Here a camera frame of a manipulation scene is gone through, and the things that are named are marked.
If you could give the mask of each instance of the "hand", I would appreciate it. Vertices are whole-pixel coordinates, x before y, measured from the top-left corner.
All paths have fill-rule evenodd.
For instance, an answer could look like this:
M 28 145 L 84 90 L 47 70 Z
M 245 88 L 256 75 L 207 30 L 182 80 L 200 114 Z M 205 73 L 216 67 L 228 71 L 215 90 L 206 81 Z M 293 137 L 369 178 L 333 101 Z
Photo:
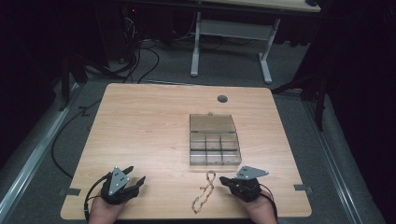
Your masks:
M 122 204 L 108 204 L 100 196 L 93 199 L 89 224 L 113 224 L 125 206 Z
M 265 194 L 269 198 L 271 195 L 266 192 L 262 191 L 262 194 Z M 271 205 L 271 202 L 259 196 L 256 200 L 250 203 L 246 203 L 245 201 L 241 200 L 240 198 L 235 197 L 236 200 L 242 204 L 247 209 L 248 215 L 250 219 L 257 224 L 276 224 L 276 218 L 274 215 L 274 208 Z

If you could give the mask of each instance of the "metal stand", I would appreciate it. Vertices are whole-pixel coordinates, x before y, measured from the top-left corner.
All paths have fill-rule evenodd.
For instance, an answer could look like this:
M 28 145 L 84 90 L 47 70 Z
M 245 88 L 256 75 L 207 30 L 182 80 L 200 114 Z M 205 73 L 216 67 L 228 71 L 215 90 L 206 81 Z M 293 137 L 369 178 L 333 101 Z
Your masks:
M 262 67 L 262 75 L 264 77 L 264 81 L 267 84 L 271 84 L 271 74 L 268 69 L 268 63 L 266 60 L 270 52 L 271 46 L 274 42 L 279 23 L 280 19 L 276 19 L 272 27 L 270 27 L 238 22 L 201 20 L 201 12 L 197 12 L 197 20 L 195 26 L 195 44 L 191 62 L 191 76 L 198 76 L 200 35 L 220 35 L 245 39 L 266 40 L 266 46 L 263 53 L 259 53 L 259 60 Z
M 284 86 L 271 90 L 272 94 L 279 94 L 283 91 L 289 89 L 295 89 L 301 87 L 302 84 L 306 84 L 308 81 L 311 83 L 310 88 L 303 89 L 301 93 L 301 99 L 306 100 L 317 100 L 317 108 L 315 111 L 315 122 L 318 125 L 318 129 L 323 132 L 322 128 L 322 117 L 324 106 L 324 99 L 326 96 L 326 86 L 327 86 L 328 72 L 323 72 L 320 74 L 314 74 L 311 76 L 302 77 L 300 79 L 294 80 Z
M 64 111 L 70 102 L 70 75 L 73 76 L 74 80 L 78 85 L 82 86 L 88 81 L 87 74 L 85 73 L 84 63 L 74 54 L 66 53 L 63 60 L 63 71 L 61 76 L 62 81 L 62 97 L 64 103 L 59 109 Z

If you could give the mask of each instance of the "tabletop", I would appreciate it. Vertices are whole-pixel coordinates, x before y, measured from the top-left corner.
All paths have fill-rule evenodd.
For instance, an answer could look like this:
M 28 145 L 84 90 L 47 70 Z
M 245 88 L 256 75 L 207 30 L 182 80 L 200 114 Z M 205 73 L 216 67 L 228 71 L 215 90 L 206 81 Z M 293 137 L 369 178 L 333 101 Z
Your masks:
M 218 96 L 226 96 L 221 103 Z M 242 163 L 239 167 L 190 166 L 190 114 L 232 115 Z M 259 177 L 275 196 L 280 217 L 307 217 L 311 207 L 270 90 L 265 88 L 110 84 L 82 152 L 61 216 L 84 219 L 82 205 L 91 186 L 115 166 L 133 185 L 146 176 L 140 194 L 120 219 L 245 218 L 248 214 L 220 176 L 233 178 L 242 165 L 269 172 Z M 214 170 L 214 190 L 201 213 L 191 205 L 202 194 L 205 173 Z M 101 185 L 94 191 L 99 192 Z
M 268 7 L 302 12 L 320 12 L 319 6 L 311 7 L 305 0 L 203 0 L 203 2 L 234 4 L 246 7 Z

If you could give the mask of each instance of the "wire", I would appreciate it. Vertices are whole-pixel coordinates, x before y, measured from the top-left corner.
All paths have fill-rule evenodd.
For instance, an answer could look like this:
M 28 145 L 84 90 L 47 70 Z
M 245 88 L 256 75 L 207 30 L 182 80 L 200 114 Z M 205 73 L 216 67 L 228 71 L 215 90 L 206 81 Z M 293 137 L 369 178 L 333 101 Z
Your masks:
M 224 38 L 223 41 L 228 43 L 228 44 L 234 44 L 234 45 L 239 45 L 239 46 L 245 46 L 245 45 L 249 45 L 249 44 L 251 44 L 253 42 L 257 42 L 257 40 L 255 40 L 255 39 L 248 39 L 244 43 L 239 43 L 237 41 L 232 41 L 232 40 L 228 40 L 228 39 L 230 39 L 230 38 Z
M 89 198 L 88 201 L 91 199 L 94 199 L 94 198 L 98 198 L 98 197 L 100 197 L 100 196 L 99 195 L 93 196 L 93 197 Z
M 155 63 L 155 65 L 154 65 L 150 70 L 148 70 L 147 73 L 145 73 L 142 77 L 139 78 L 139 80 L 137 81 L 137 84 L 140 84 L 140 82 L 142 81 L 143 77 L 145 77 L 145 76 L 148 75 L 152 70 L 154 70 L 154 69 L 157 67 L 158 63 L 160 62 L 160 55 L 158 55 L 157 52 L 155 52 L 155 51 L 152 50 L 152 49 L 145 49 L 145 50 L 148 50 L 148 51 L 153 52 L 153 53 L 157 56 L 157 62 Z
M 92 193 L 93 189 L 94 189 L 98 184 L 100 184 L 100 182 L 102 182 L 102 181 L 104 181 L 104 180 L 106 180 L 107 178 L 110 178 L 110 177 L 111 177 L 111 173 L 108 173 L 107 175 L 102 176 L 98 181 L 96 181 L 96 183 L 94 183 L 94 184 L 92 185 L 92 187 L 91 187 L 90 190 L 88 191 L 87 196 L 85 197 L 84 205 L 83 205 L 83 206 L 84 206 L 84 215 L 85 215 L 85 219 L 87 220 L 87 223 L 90 221 L 90 210 L 88 209 L 88 201 L 89 201 L 91 198 L 94 198 L 94 197 L 91 197 L 91 198 L 90 198 L 91 193 Z
M 213 48 L 206 48 L 202 44 L 200 44 L 200 48 L 202 49 L 215 50 L 223 45 L 223 38 L 221 36 L 204 35 L 204 37 L 208 41 L 208 43 L 213 43 L 213 42 L 219 42 L 219 43 L 217 46 Z
M 264 186 L 264 185 L 262 185 L 262 184 L 260 184 L 260 186 L 265 187 L 265 188 L 268 190 L 268 192 L 270 193 L 271 198 L 268 197 L 267 195 L 263 194 L 263 193 L 260 193 L 260 195 L 261 195 L 262 197 L 268 199 L 268 201 L 270 201 L 270 203 L 271 203 L 271 205 L 272 205 L 272 207 L 273 207 L 273 209 L 274 209 L 275 219 L 277 220 L 277 208 L 276 208 L 276 204 L 275 204 L 275 200 L 274 200 L 274 195 L 273 195 L 273 193 L 271 192 L 271 190 L 268 189 L 266 186 Z
M 134 83 L 134 79 L 132 78 L 132 73 L 134 72 L 134 70 L 136 70 L 137 66 L 140 63 L 140 45 L 137 48 L 137 62 L 136 65 L 134 66 L 134 69 L 131 67 L 131 69 L 129 70 L 128 75 L 125 77 L 125 79 L 122 81 L 122 83 L 125 83 L 126 80 L 128 79 L 128 77 L 131 77 L 131 83 Z
M 183 39 L 188 39 L 188 38 L 191 38 L 191 37 L 195 36 L 195 34 L 190 35 L 190 36 L 187 36 L 187 35 L 189 35 L 189 34 L 191 33 L 192 27 L 194 26 L 194 22 L 195 22 L 196 16 L 197 16 L 197 13 L 195 12 L 195 13 L 194 13 L 194 17 L 192 18 L 192 22 L 191 22 L 191 26 L 190 26 L 189 31 L 188 31 L 185 35 L 183 35 L 181 38 L 174 39 L 174 41 L 183 40 Z
M 66 176 L 68 176 L 70 179 L 73 179 L 73 176 L 70 175 L 68 172 L 66 172 L 66 170 L 56 161 L 55 158 L 55 144 L 59 138 L 59 136 L 61 135 L 61 133 L 64 131 L 64 129 L 67 127 L 67 125 L 69 125 L 74 119 L 76 119 L 79 115 L 83 114 L 86 112 L 87 109 L 93 107 L 94 105 L 98 104 L 99 102 L 101 102 L 102 99 L 94 102 L 93 104 L 87 106 L 87 107 L 83 107 L 84 109 L 80 112 L 78 112 L 75 116 L 73 116 L 73 118 L 71 118 L 69 121 L 66 122 L 66 124 L 61 128 L 61 130 L 55 135 L 55 138 L 53 139 L 52 142 L 52 146 L 51 146 L 51 150 L 50 150 L 50 155 L 52 157 L 52 161 L 55 164 L 55 166 L 62 172 L 64 173 Z
M 183 46 L 183 47 L 188 47 L 191 45 L 194 45 L 194 40 L 189 40 L 190 38 L 192 38 L 193 36 L 189 37 L 189 38 L 185 38 L 179 41 L 175 41 L 174 44 L 179 45 L 179 46 Z
M 125 17 L 124 19 L 127 20 L 128 22 L 130 22 L 129 27 L 126 30 L 127 32 L 129 32 L 129 29 L 131 29 L 131 26 L 134 27 L 134 22 L 131 19 L 129 19 L 128 17 Z
M 134 60 L 134 57 L 133 57 L 133 58 L 128 62 L 127 65 L 123 66 L 123 67 L 120 68 L 120 69 L 117 69 L 116 71 L 110 71 L 110 70 L 108 70 L 108 68 L 105 68 L 105 67 L 103 67 L 103 69 L 106 69 L 106 70 L 108 70 L 110 73 L 113 73 L 113 74 L 116 75 L 116 74 L 119 74 L 119 73 L 121 73 L 121 72 L 124 72 L 124 71 L 128 70 L 129 68 L 133 67 L 133 66 L 134 66 L 134 62 L 135 62 L 135 60 Z M 105 74 L 102 73 L 102 72 L 93 71 L 93 70 L 91 70 L 91 69 L 88 68 L 88 67 L 85 67 L 85 72 L 87 72 L 87 73 L 89 73 L 89 74 L 91 74 L 91 75 L 95 75 L 95 76 L 104 76 L 104 75 L 105 75 Z
M 140 48 L 141 48 L 141 49 L 153 49 L 153 48 L 157 47 L 157 41 L 156 41 L 155 39 L 145 39 L 145 40 L 142 40 L 142 44 L 143 44 L 143 42 L 149 42 L 149 41 L 154 42 L 154 44 L 153 44 L 152 46 L 149 46 L 149 47 L 145 47 L 145 48 L 140 47 Z
M 84 56 L 82 56 L 80 54 L 75 53 L 74 57 L 76 57 L 76 59 L 80 60 L 82 63 L 89 64 L 90 66 L 94 67 L 96 70 L 101 72 L 100 75 L 112 77 L 112 78 L 115 78 L 115 79 L 123 79 L 123 77 L 121 77 L 121 76 L 117 75 L 116 73 L 108 70 L 108 68 L 106 68 L 106 67 L 100 65 L 99 63 L 96 63 L 96 62 L 94 62 L 94 61 L 92 61 L 92 60 L 90 60 L 88 58 L 85 58 Z

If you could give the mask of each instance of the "gray carpet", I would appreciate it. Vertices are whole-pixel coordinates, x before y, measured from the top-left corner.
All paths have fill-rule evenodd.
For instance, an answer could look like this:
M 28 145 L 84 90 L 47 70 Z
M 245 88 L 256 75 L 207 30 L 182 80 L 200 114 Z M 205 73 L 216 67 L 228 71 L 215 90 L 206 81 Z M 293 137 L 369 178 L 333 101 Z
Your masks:
M 268 58 L 274 83 L 268 86 L 263 83 L 260 65 L 257 61 L 256 53 L 259 52 L 261 44 L 261 42 L 253 42 L 241 47 L 229 43 L 223 44 L 215 50 L 206 48 L 214 48 L 216 44 L 203 45 L 205 49 L 201 51 L 198 77 L 190 77 L 192 46 L 167 47 L 159 44 L 153 50 L 159 54 L 160 63 L 144 80 L 215 86 L 267 87 L 270 89 L 291 81 L 307 47 L 291 48 L 287 44 L 274 45 Z M 145 45 L 146 47 L 152 45 L 152 42 Z M 152 52 L 144 49 L 141 50 L 141 57 L 140 64 L 133 73 L 134 82 L 146 73 L 157 60 Z M 111 82 L 118 81 L 105 77 L 90 77 L 77 100 L 70 105 L 70 112 L 65 122 L 81 111 L 80 106 L 88 106 L 99 100 L 103 96 L 106 85 Z M 322 144 L 312 125 L 311 117 L 304 107 L 305 103 L 301 102 L 294 92 L 275 95 L 275 100 L 303 183 L 310 189 L 308 199 L 313 210 L 310 217 L 282 217 L 279 219 L 279 223 L 349 223 L 347 213 L 326 166 Z M 59 102 L 60 98 L 58 97 L 54 105 L 59 105 Z M 345 176 L 354 202 L 359 208 L 361 221 L 362 223 L 385 223 L 373 204 L 359 169 L 350 155 L 329 99 L 326 104 L 327 109 L 323 122 L 324 135 Z M 79 156 L 89 135 L 89 129 L 98 106 L 99 104 L 86 111 L 89 116 L 78 116 L 71 121 L 56 141 L 55 157 L 70 174 L 73 174 L 77 168 Z M 37 126 L 42 125 L 41 129 L 35 128 L 38 130 L 37 132 L 42 133 L 48 129 L 49 120 L 53 118 L 53 114 L 56 114 L 55 107 L 51 108 L 52 112 L 48 112 L 37 124 Z M 11 159 L 12 162 L 1 171 L 1 177 L 6 177 L 6 181 L 1 184 L 2 198 L 13 181 L 12 177 L 18 173 L 24 160 L 30 155 L 29 152 L 34 147 L 35 139 L 38 136 L 40 134 L 31 133 L 29 138 L 31 140 L 26 140 L 21 145 L 18 155 L 14 155 Z M 64 202 L 64 196 L 60 192 L 62 189 L 67 189 L 70 182 L 71 180 L 55 167 L 50 153 L 48 153 L 8 223 L 85 223 L 84 221 L 62 220 L 60 217 Z

